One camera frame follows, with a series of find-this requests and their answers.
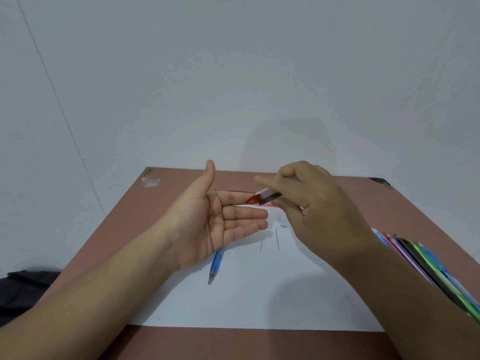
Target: dark cloth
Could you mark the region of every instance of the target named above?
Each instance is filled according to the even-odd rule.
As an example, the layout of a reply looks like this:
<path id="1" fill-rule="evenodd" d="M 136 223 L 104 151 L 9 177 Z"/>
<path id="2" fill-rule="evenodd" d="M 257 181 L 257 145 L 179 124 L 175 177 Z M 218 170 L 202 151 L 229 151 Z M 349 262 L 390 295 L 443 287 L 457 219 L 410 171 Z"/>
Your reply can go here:
<path id="1" fill-rule="evenodd" d="M 0 327 L 32 308 L 60 272 L 9 272 L 0 279 Z"/>

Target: person's right hand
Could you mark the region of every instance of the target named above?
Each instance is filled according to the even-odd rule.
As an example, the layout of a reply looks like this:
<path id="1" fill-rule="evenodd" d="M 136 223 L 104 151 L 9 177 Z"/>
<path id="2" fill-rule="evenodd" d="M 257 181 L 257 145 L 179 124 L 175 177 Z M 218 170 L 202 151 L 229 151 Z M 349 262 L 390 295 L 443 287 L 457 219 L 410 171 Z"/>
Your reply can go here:
<path id="1" fill-rule="evenodd" d="M 274 178 L 258 176 L 256 181 L 282 193 L 273 205 L 285 211 L 298 239 L 331 266 L 378 246 L 358 207 L 320 166 L 290 163 Z"/>

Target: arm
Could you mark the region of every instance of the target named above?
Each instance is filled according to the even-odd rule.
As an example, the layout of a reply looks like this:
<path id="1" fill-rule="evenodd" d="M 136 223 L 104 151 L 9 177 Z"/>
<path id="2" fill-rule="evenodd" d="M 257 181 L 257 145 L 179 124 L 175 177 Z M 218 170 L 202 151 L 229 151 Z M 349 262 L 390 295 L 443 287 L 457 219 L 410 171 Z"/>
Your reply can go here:
<path id="1" fill-rule="evenodd" d="M 1 328 L 1 357 L 97 359 L 175 271 L 267 228 L 266 210 L 233 206 L 250 194 L 211 192 L 214 178 L 208 161 L 151 228 Z"/>
<path id="2" fill-rule="evenodd" d="M 257 180 L 282 193 L 273 204 L 298 239 L 351 284 L 403 358 L 480 359 L 480 325 L 378 240 L 325 169 L 297 162 Z"/>

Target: white paper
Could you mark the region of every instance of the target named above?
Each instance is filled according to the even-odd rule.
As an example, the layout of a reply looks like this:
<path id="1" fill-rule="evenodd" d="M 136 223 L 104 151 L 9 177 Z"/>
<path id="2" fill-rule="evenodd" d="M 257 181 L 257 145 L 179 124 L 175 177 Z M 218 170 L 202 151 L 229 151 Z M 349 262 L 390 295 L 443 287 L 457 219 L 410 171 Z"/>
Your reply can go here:
<path id="1" fill-rule="evenodd" d="M 175 273 L 130 323 L 383 331 L 353 288 L 297 239 L 285 213 L 267 210 L 268 229 L 226 248 L 211 285 L 213 255 Z"/>

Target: person's right arm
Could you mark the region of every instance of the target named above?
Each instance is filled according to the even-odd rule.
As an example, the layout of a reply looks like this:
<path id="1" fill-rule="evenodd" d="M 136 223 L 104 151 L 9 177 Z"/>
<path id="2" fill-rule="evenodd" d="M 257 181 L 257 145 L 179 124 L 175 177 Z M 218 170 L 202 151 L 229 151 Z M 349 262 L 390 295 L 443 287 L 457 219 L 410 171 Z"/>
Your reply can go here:
<path id="1" fill-rule="evenodd" d="M 351 284 L 404 359 L 480 359 L 480 325 L 375 236 L 325 169 L 291 163 L 257 181 L 282 193 L 273 204 L 298 239 Z"/>

